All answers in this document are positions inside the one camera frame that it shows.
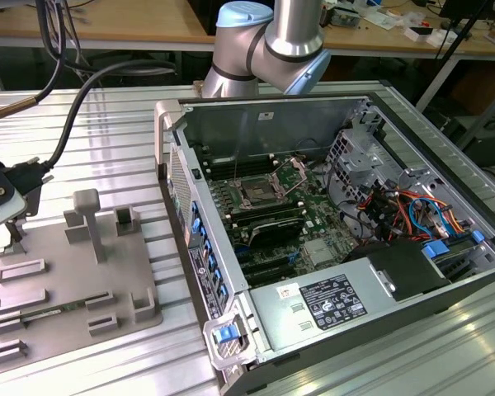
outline green circuit board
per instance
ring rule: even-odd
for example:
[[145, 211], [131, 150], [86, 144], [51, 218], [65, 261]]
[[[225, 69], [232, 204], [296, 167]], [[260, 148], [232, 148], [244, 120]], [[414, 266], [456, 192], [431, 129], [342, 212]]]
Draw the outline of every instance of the green circuit board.
[[[278, 159], [280, 163], [285, 163], [289, 158]], [[328, 199], [320, 177], [307, 167], [303, 169], [306, 180], [290, 163], [285, 163], [276, 171], [280, 187], [287, 192], [285, 195], [276, 194], [275, 185], [271, 184], [274, 178], [270, 173], [208, 181], [238, 262], [252, 287], [334, 266], [358, 245], [351, 230], [340, 219], [339, 211]], [[282, 213], [296, 214], [304, 220], [304, 227], [294, 238], [275, 246], [253, 247], [250, 243], [250, 236], [256, 227], [279, 221], [272, 215], [261, 215], [238, 224], [228, 219], [234, 214], [292, 205], [299, 201], [303, 203], [299, 208], [283, 210]]]

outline wire bundle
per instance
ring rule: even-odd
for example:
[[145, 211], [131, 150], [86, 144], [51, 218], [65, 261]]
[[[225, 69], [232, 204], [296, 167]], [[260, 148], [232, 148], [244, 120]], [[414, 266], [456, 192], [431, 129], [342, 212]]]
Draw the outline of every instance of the wire bundle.
[[[392, 197], [384, 196], [386, 192], [394, 193], [395, 200]], [[375, 191], [369, 197], [357, 206], [358, 210], [367, 211], [370, 203], [381, 194], [380, 199], [397, 209], [394, 221], [386, 223], [385, 226], [389, 231], [388, 240], [393, 238], [407, 238], [413, 241], [425, 241], [440, 238], [435, 235], [428, 227], [422, 225], [422, 220], [431, 209], [436, 212], [441, 223], [449, 235], [458, 235], [464, 232], [459, 225], [452, 206], [433, 196], [417, 194], [413, 191], [405, 190], [383, 190]]]

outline warning label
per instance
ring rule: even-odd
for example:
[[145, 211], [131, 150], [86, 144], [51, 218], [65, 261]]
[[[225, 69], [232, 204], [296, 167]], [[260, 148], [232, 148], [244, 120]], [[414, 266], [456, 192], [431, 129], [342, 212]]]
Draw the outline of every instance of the warning label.
[[301, 287], [300, 293], [321, 330], [366, 314], [365, 307], [345, 275]]

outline aluminum profile table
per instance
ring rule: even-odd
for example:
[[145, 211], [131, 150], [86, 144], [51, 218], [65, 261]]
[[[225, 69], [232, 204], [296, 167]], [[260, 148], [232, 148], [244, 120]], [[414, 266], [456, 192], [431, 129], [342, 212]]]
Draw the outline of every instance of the aluminum profile table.
[[[416, 120], [413, 107], [393, 88], [379, 82], [330, 82], [319, 84], [315, 91], [376, 92], [495, 212], [493, 181], [430, 123]], [[276, 90], [264, 86], [262, 92]], [[0, 106], [29, 94], [0, 92]], [[0, 120], [0, 160], [10, 165], [35, 155], [47, 159], [75, 94], [75, 90], [56, 91], [40, 106]], [[40, 394], [41, 389], [52, 389], [53, 394], [219, 393], [154, 172], [154, 104], [193, 96], [191, 87], [92, 92], [52, 171], [54, 180], [42, 190], [40, 212], [26, 225], [29, 232], [30, 227], [63, 221], [63, 210], [73, 207], [72, 193], [85, 188], [99, 190], [101, 211], [133, 205], [141, 214], [163, 323], [1, 374], [0, 394]], [[422, 165], [407, 142], [390, 134], [389, 128], [386, 132], [385, 139], [408, 166]], [[473, 352], [474, 360], [467, 361], [460, 351]], [[446, 357], [447, 370], [443, 370], [441, 358]], [[433, 371], [437, 368], [441, 375]], [[259, 394], [434, 394], [442, 389], [447, 393], [453, 385], [469, 389], [470, 380], [483, 371], [488, 376], [485, 389], [495, 389], [495, 284], [446, 313], [301, 371]], [[413, 385], [415, 378], [419, 387]]]

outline desk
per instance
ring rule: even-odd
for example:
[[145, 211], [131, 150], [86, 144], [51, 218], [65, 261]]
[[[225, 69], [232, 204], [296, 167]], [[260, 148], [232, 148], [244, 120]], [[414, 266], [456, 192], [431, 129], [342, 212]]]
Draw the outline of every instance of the desk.
[[[392, 7], [401, 2], [384, 0], [384, 5]], [[186, 0], [96, 0], [83, 9], [86, 13], [79, 17], [87, 18], [90, 24], [76, 22], [76, 27], [87, 50], [213, 50], [214, 37], [205, 34]], [[440, 24], [438, 16], [410, 1], [395, 9], [401, 13], [424, 12], [431, 26]], [[433, 59], [436, 55], [436, 48], [410, 41], [403, 29], [387, 31], [365, 20], [359, 29], [329, 26], [324, 31], [324, 46], [334, 55], [417, 59]], [[419, 110], [426, 107], [459, 60], [495, 60], [495, 45], [483, 37], [485, 31], [472, 33], [418, 102]], [[42, 46], [35, 9], [14, 7], [0, 13], [0, 46]]]

